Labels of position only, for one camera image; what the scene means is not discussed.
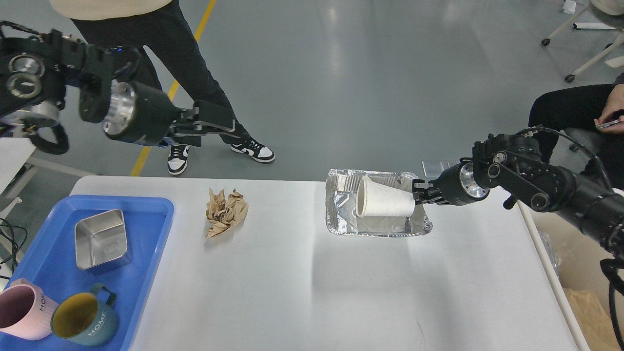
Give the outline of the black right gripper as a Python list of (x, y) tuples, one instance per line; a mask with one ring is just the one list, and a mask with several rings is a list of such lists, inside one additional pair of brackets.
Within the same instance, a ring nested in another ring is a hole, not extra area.
[(437, 178), (412, 180), (416, 205), (436, 204), (444, 200), (451, 205), (468, 205), (488, 197), (490, 189), (483, 188), (475, 180), (474, 164), (461, 162), (452, 166)]

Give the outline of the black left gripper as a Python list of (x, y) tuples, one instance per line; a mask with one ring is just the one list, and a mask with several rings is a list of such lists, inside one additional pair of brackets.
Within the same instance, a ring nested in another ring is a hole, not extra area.
[(231, 134), (236, 130), (232, 109), (197, 100), (192, 109), (183, 112), (183, 130), (189, 133), (174, 133), (171, 125), (181, 112), (161, 90), (134, 81), (115, 82), (102, 128), (111, 140), (176, 147), (201, 147), (203, 134)]

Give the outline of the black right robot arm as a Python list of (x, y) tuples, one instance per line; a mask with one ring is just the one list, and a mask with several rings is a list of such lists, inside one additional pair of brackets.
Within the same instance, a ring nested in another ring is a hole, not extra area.
[(624, 200), (615, 193), (601, 160), (580, 143), (579, 147), (595, 162), (599, 180), (544, 163), (536, 133), (557, 134), (542, 126), (516, 134), (489, 134), (472, 147), (471, 157), (445, 169), (435, 180), (412, 181), (415, 204), (467, 205), (481, 201), (490, 189), (502, 187), (510, 194), (503, 204), (511, 209), (520, 201), (538, 213), (555, 213), (584, 235), (592, 238), (612, 258), (600, 262), (609, 282), (608, 301), (615, 337), (623, 345), (615, 307), (615, 293), (623, 292)]

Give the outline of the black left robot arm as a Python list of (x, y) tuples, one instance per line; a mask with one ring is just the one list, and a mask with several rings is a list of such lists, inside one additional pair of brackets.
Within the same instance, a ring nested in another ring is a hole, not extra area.
[(105, 135), (141, 146), (196, 146), (206, 134), (233, 136), (231, 110), (197, 100), (175, 107), (165, 93), (134, 80), (141, 56), (131, 46), (102, 49), (60, 31), (40, 33), (13, 22), (2, 26), (28, 38), (1, 36), (1, 136), (26, 137), (41, 151), (63, 154), (60, 124), (66, 87), (79, 88), (79, 115)]

